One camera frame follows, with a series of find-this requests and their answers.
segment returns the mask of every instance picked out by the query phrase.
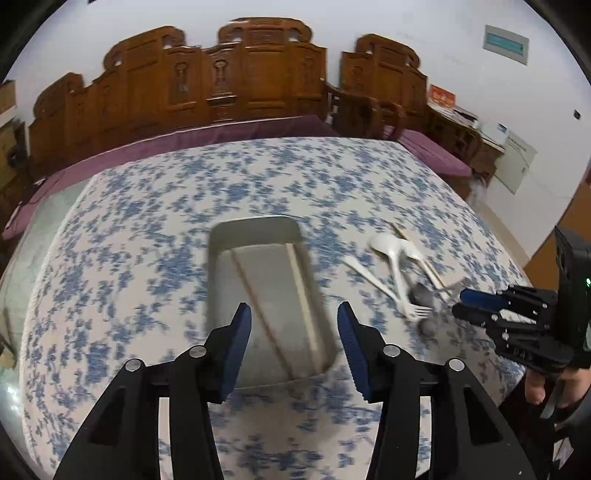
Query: human hand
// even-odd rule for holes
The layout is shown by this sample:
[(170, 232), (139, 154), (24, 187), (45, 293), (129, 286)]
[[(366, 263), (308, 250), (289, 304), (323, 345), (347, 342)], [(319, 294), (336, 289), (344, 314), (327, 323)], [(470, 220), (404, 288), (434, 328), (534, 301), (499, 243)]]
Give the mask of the human hand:
[[(587, 393), (591, 385), (591, 369), (567, 368), (560, 378), (564, 380), (564, 391), (557, 403), (558, 408), (565, 408), (578, 402)], [(544, 401), (546, 392), (544, 383), (546, 378), (541, 373), (527, 369), (525, 372), (525, 399), (533, 405), (539, 405)]]

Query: purple bedsheet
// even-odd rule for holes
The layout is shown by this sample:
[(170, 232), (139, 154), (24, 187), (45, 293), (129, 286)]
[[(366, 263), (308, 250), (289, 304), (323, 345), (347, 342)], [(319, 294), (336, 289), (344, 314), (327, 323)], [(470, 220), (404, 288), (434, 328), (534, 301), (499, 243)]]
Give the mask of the purple bedsheet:
[(338, 137), (338, 134), (317, 116), (304, 115), (210, 125), (140, 140), (87, 158), (51, 175), (31, 199), (20, 206), (16, 215), (13, 214), (11, 221), (4, 228), (2, 237), (4, 240), (9, 240), (22, 234), (31, 221), (37, 205), (49, 195), (61, 192), (80, 181), (88, 180), (107, 168), (185, 148), (240, 140), (284, 137)]
[(472, 175), (468, 165), (421, 132), (405, 130), (398, 141), (437, 174), (453, 177)]

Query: silver tray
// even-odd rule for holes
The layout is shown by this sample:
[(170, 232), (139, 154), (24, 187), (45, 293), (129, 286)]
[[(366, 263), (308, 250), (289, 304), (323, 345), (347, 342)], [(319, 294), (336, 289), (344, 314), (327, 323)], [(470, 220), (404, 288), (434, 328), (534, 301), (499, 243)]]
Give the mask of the silver tray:
[(219, 223), (210, 232), (207, 255), (209, 329), (227, 325), (241, 301), (252, 310), (237, 388), (313, 377), (330, 368), (337, 345), (295, 219)]

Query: floral tablecloth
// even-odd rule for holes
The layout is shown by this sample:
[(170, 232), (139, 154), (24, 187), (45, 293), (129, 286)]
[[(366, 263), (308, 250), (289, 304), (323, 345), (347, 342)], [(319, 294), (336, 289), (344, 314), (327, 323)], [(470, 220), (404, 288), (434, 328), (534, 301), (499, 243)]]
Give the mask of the floral tablecloth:
[[(297, 218), (328, 317), (348, 300), (361, 322), (415, 357), (456, 356), (498, 403), (522, 369), (484, 332), (444, 314), (434, 339), (341, 262), (354, 255), (386, 280), (368, 248), (385, 221), (415, 229), (445, 272), (494, 291), (526, 279), (474, 212), (394, 142), (285, 138), (176, 151), (94, 177), (64, 220), (37, 279), (21, 348), (24, 430), (31, 456), (56, 470), (76, 430), (129, 358), (175, 358), (207, 336), (206, 250), (213, 225), (253, 215)], [(365, 477), (380, 404), (355, 391), (344, 354), (301, 388), (234, 391), (211, 418), (226, 478)], [(428, 468), (428, 399), (418, 471)], [(161, 472), (171, 478), (166, 405)]]

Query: red poster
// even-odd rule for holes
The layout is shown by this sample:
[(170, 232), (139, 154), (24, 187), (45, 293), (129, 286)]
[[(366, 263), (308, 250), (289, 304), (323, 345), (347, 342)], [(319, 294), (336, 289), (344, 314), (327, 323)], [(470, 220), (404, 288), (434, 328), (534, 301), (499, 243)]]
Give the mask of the red poster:
[(436, 85), (429, 86), (429, 100), (436, 105), (453, 108), (456, 106), (456, 94), (448, 92)]

